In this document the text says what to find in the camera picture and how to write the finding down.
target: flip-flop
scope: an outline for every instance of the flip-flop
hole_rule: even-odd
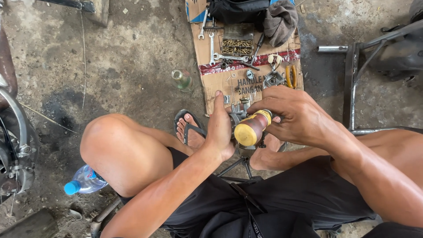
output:
[[[198,125],[198,127],[196,127],[196,126],[194,126],[194,125],[192,125],[192,124],[188,124],[187,123],[187,125],[185,126],[185,130],[184,130],[184,144],[185,145],[188,145],[188,130],[189,129],[193,129],[193,130],[195,130],[196,132],[198,132],[200,135],[202,135],[204,138],[206,137],[206,135],[207,135],[207,132],[203,129],[203,125],[200,123],[200,121],[198,120],[198,118],[193,114],[193,113],[191,113],[190,111],[188,111],[187,109],[182,109],[182,110],[180,110],[177,114],[176,114],[176,116],[175,116],[175,120],[173,121],[173,128],[174,128],[174,130],[175,130],[175,134],[178,132],[178,122],[179,122],[179,119],[180,118],[183,118],[184,119],[184,121],[185,121],[185,118],[184,118],[184,116],[185,116],[185,114],[189,114],[189,115],[191,115],[192,116],[192,118],[194,119],[194,122]]]

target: blue bottle cap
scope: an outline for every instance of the blue bottle cap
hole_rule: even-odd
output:
[[[81,184],[78,181],[73,180],[67,183],[64,189],[67,195],[72,195],[77,193],[81,189]]]

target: green glass bottle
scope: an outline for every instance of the green glass bottle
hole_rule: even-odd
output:
[[[189,93],[194,89],[194,80],[192,80],[190,73],[184,69],[177,69],[172,71],[172,84],[181,92]]]

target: gray cloth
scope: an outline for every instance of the gray cloth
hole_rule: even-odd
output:
[[[273,47],[283,45],[294,32],[298,23],[298,14],[290,0],[279,0],[266,10],[264,34],[270,38]]]

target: open-end wrench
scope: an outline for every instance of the open-end wrench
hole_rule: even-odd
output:
[[[210,66],[213,66],[213,64],[216,64],[216,62],[213,59],[214,56],[214,43],[213,43],[213,38],[214,38],[214,33],[212,32],[210,35]]]
[[[209,14],[209,6],[206,5],[206,14],[204,15],[204,19],[203,19],[203,25],[201,26],[201,32],[200,34],[198,34],[198,39],[200,39],[200,37],[203,38],[204,40],[204,26],[206,25],[206,21],[207,21],[207,15]]]
[[[219,53],[214,53],[214,60],[220,60],[220,59],[233,59],[233,60],[248,62],[248,56],[236,57],[236,56],[221,55]]]

